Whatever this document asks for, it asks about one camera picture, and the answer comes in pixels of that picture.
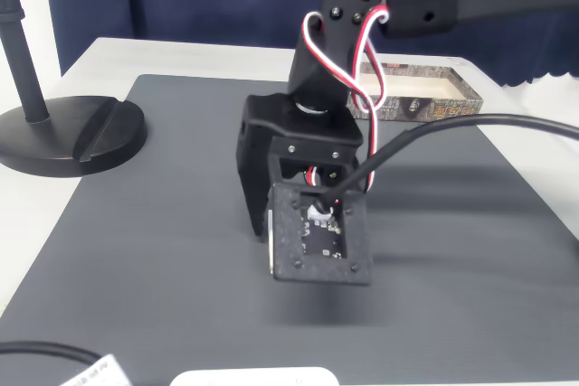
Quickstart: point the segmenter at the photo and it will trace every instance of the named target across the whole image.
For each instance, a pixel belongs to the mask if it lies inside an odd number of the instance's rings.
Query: red and white wire
[[[371,127],[370,127],[368,154],[373,155],[377,151],[377,148],[378,148],[378,141],[377,141],[378,119],[377,119],[377,115],[376,115],[376,110],[384,104],[384,100],[385,100],[385,75],[384,75],[384,72],[382,71],[382,66],[379,64],[379,62],[377,62],[377,60],[375,58],[374,47],[372,46],[371,43],[369,43],[368,37],[370,34],[370,30],[372,28],[372,24],[374,24],[376,20],[380,20],[382,23],[385,23],[388,20],[388,17],[389,17],[388,8],[385,5],[379,5],[375,8],[373,8],[366,15],[364,23],[362,24],[360,34],[358,36],[358,41],[357,41],[356,49],[355,49],[354,77],[352,75],[348,74],[342,68],[338,67],[313,42],[313,40],[311,39],[311,36],[309,35],[309,20],[312,17],[317,17],[320,20],[323,19],[322,15],[320,13],[317,13],[317,12],[309,13],[306,15],[306,17],[304,18],[304,21],[302,23],[302,35],[303,35],[304,43],[306,44],[306,47],[308,47],[308,50],[314,55],[314,57],[316,57],[316,59],[336,79],[338,79],[339,81],[344,83],[346,86],[348,86],[356,94],[356,99],[358,99],[360,97],[363,99],[364,104],[360,104],[360,109],[363,108],[363,109],[365,109],[366,113],[370,114],[370,126]],[[383,86],[383,89],[381,92],[382,95],[380,96],[380,98],[378,99],[376,104],[373,102],[372,98],[369,96],[369,94],[366,92],[364,87],[358,81],[359,72],[360,72],[360,65],[361,65],[361,61],[362,61],[362,54],[363,54],[366,47],[369,48],[368,50],[371,53],[369,55],[371,57],[371,61],[372,61],[372,59],[374,59],[374,62],[378,65],[377,69],[379,71],[382,71],[381,73],[379,73],[379,80],[381,81],[382,86]],[[310,167],[307,171],[306,181],[310,185],[315,185],[315,184],[312,184],[312,179],[314,180],[313,183],[315,183],[315,169],[316,169],[315,167]],[[372,187],[372,183],[374,182],[374,177],[375,177],[374,173],[371,173],[368,176],[368,180],[367,180],[366,188],[365,188],[366,191],[368,191],[370,189],[370,187]]]
[[[304,173],[306,177],[306,183],[309,185],[316,186],[316,171],[318,168],[316,166],[310,166],[308,170]]]

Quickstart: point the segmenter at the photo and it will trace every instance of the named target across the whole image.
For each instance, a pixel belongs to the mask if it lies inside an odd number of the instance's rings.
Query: black pole
[[[49,115],[26,43],[22,27],[23,18],[24,11],[20,0],[0,0],[0,40],[14,77],[26,121],[37,123],[48,119]]]

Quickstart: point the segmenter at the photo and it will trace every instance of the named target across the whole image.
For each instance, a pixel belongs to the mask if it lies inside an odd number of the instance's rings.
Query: white table
[[[286,81],[292,58],[292,50],[103,38],[91,45],[47,97],[124,99],[142,74]],[[381,55],[380,60],[451,66],[484,98],[482,113],[525,113],[501,87],[463,59]],[[579,155],[561,138],[544,133],[512,127],[481,130],[579,238]],[[0,165],[0,312],[79,181],[19,174]]]

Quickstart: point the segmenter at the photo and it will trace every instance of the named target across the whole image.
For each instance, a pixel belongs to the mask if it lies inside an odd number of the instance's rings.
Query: white label
[[[132,386],[132,384],[115,356],[109,354],[61,386]]]

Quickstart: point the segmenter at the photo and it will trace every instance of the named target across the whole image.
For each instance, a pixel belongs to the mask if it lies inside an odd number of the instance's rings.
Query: wire
[[[314,202],[316,209],[319,212],[327,213],[329,205],[335,201],[335,199],[338,199],[347,189],[365,179],[368,174],[373,172],[378,166],[382,165],[386,160],[398,153],[398,151],[406,148],[414,140],[430,135],[431,133],[437,133],[450,128],[467,126],[513,126],[532,128],[534,130],[545,131],[546,133],[579,140],[578,127],[568,126],[567,124],[549,121],[547,119],[525,117],[522,115],[466,115],[433,121],[411,130],[404,131],[380,148],[375,155],[365,160],[354,172],[346,177],[344,181],[337,186],[332,187],[326,193],[321,194]]]
[[[89,366],[102,359],[102,356],[99,354],[78,347],[40,341],[0,343],[0,354],[41,354],[44,356],[60,357]]]
[[[304,173],[304,176],[306,178],[306,184],[313,185],[314,187],[316,186],[316,171],[317,170],[318,170],[318,168],[316,166],[310,166],[308,168],[308,171],[306,171]]]
[[[304,39],[304,43],[309,51],[316,57],[316,59],[322,64],[324,68],[326,68],[336,79],[344,83],[348,86],[352,91],[355,92],[355,101],[358,96],[361,96],[365,102],[365,110],[366,113],[369,112],[370,114],[370,132],[369,132],[369,140],[368,140],[368,156],[373,155],[378,147],[377,144],[377,137],[378,137],[378,118],[376,115],[377,107],[381,107],[385,101],[385,75],[382,71],[379,74],[379,80],[384,84],[382,87],[382,95],[378,99],[378,102],[375,104],[369,94],[365,91],[364,87],[358,81],[359,72],[360,72],[360,65],[362,60],[362,54],[366,47],[368,47],[368,51],[370,54],[371,61],[374,60],[375,66],[381,71],[382,66],[377,62],[375,57],[375,50],[372,43],[369,42],[369,34],[372,28],[372,25],[375,23],[376,20],[380,20],[381,23],[386,23],[390,14],[388,8],[385,5],[379,5],[370,10],[370,12],[366,15],[364,23],[362,24],[362,28],[360,34],[358,36],[356,49],[355,49],[355,61],[354,61],[354,77],[344,71],[342,68],[338,67],[332,60],[330,60],[325,53],[323,53],[317,45],[312,41],[311,36],[309,34],[309,21],[312,17],[317,17],[319,20],[323,20],[322,15],[317,12],[312,12],[306,15],[302,22],[302,35]],[[308,170],[306,182],[310,185],[314,185],[311,183],[311,176]],[[372,187],[372,183],[374,182],[374,174],[368,175],[368,180],[366,182],[365,190],[368,191]]]

